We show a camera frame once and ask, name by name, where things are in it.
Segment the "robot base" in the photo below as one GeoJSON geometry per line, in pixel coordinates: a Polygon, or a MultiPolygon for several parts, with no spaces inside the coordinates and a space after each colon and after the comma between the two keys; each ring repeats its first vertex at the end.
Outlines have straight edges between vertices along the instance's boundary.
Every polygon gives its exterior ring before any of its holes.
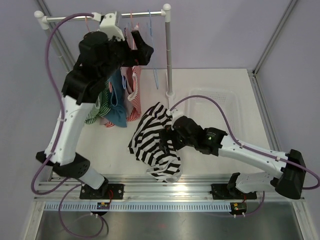
{"type": "Polygon", "coordinates": [[[228,183],[214,183],[211,184],[212,197],[214,200],[256,200],[257,194],[255,192],[242,193],[231,195],[228,188],[228,183]]]}
{"type": "Polygon", "coordinates": [[[89,185],[84,185],[81,187],[81,192],[80,192],[80,199],[86,199],[86,200],[98,200],[98,199],[103,199],[103,200],[109,200],[110,195],[109,191],[112,191],[113,197],[112,200],[122,200],[124,198],[124,189],[125,185],[124,184],[118,184],[118,183],[108,183],[106,191],[103,191],[103,195],[99,195],[97,190],[94,190],[91,188],[89,185]]]}

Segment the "green striped garment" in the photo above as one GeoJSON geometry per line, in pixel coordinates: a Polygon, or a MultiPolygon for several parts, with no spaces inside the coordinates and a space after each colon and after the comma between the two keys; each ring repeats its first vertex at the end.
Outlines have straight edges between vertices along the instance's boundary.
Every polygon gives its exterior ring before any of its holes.
{"type": "Polygon", "coordinates": [[[105,89],[99,94],[96,103],[85,119],[85,124],[93,124],[98,117],[103,117],[110,111],[108,92],[109,84],[108,81],[105,81],[105,89]]]}

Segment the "metal floor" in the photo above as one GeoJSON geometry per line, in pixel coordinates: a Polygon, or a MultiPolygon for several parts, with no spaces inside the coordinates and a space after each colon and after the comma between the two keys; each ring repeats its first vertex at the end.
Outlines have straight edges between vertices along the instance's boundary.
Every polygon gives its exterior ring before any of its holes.
{"type": "MultiPolygon", "coordinates": [[[[249,202],[248,212],[258,203],[249,202]]],[[[75,219],[84,212],[62,212],[66,226],[76,234],[93,235],[101,226],[92,216],[75,219]]],[[[97,240],[302,240],[290,202],[266,202],[260,212],[246,218],[212,216],[205,212],[108,212],[97,240]]],[[[37,240],[76,240],[65,232],[57,211],[43,212],[37,240]]]]}

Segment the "metal pole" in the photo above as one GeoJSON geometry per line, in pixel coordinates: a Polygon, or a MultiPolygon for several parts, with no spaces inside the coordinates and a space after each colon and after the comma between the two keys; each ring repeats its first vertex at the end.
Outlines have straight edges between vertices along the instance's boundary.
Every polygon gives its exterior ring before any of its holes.
{"type": "Polygon", "coordinates": [[[172,60],[171,60],[171,32],[170,22],[165,23],[165,44],[166,44],[166,70],[167,70],[167,81],[168,81],[168,95],[173,94],[172,88],[172,60]]]}
{"type": "Polygon", "coordinates": [[[256,64],[254,70],[253,70],[253,74],[256,76],[262,66],[262,64],[265,62],[267,56],[269,55],[269,53],[271,52],[272,47],[274,46],[276,40],[278,39],[282,29],[284,28],[284,25],[286,24],[289,16],[291,15],[292,11],[294,10],[295,6],[297,5],[299,0],[291,0],[290,3],[288,4],[288,6],[286,7],[286,10],[284,11],[284,14],[280,20],[280,22],[278,23],[278,25],[276,26],[269,42],[267,43],[258,63],[256,64]]]}
{"type": "Polygon", "coordinates": [[[165,12],[165,44],[166,44],[166,71],[167,71],[167,85],[168,90],[166,96],[169,99],[169,105],[171,104],[174,91],[172,87],[172,59],[171,59],[171,32],[170,32],[170,21],[171,21],[171,6],[166,3],[163,5],[163,11],[165,12]]]}
{"type": "MultiPolygon", "coordinates": [[[[164,16],[165,15],[164,11],[151,11],[150,14],[151,14],[151,16],[164,16]]],[[[121,14],[121,16],[124,19],[130,18],[131,15],[132,15],[133,18],[149,17],[149,12],[133,12],[133,13],[122,13],[121,14]]],[[[61,16],[61,17],[46,17],[45,20],[46,20],[47,23],[54,23],[54,22],[60,22],[64,18],[65,18],[64,16],[61,16]]],[[[85,19],[92,20],[93,17],[88,16],[86,18],[85,16],[78,16],[78,17],[75,17],[75,18],[71,19],[70,21],[84,21],[85,19]]]]}

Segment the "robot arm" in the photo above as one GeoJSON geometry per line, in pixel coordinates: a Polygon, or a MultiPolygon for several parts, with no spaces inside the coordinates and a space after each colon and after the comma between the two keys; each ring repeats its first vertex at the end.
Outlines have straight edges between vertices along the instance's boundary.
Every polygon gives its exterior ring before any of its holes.
{"type": "Polygon", "coordinates": [[[105,81],[120,67],[147,65],[154,49],[144,42],[139,31],[134,30],[131,34],[137,49],[132,50],[117,27],[117,12],[107,15],[95,13],[94,19],[100,22],[99,31],[89,32],[79,43],[80,55],[62,87],[65,118],[61,119],[60,113],[48,147],[38,152],[36,159],[43,163],[51,155],[48,165],[53,166],[55,173],[79,179],[97,190],[97,195],[103,196],[108,180],[90,166],[89,160],[76,153],[81,130],[99,94],[106,87],[105,81]],[[63,128],[55,151],[51,152],[61,121],[64,121],[63,128]]]}
{"type": "Polygon", "coordinates": [[[189,146],[206,155],[232,158],[252,165],[264,172],[254,174],[234,173],[226,186],[229,195],[235,199],[243,199],[245,194],[255,191],[275,190],[280,195],[300,199],[306,172],[302,169],[279,161],[289,160],[305,167],[300,152],[290,153],[272,151],[240,141],[237,145],[225,131],[209,127],[202,129],[191,118],[181,116],[176,119],[172,128],[160,133],[160,147],[167,151],[166,143],[170,139],[177,150],[189,146]],[[270,158],[260,153],[248,150],[244,146],[273,155],[270,158]]]}

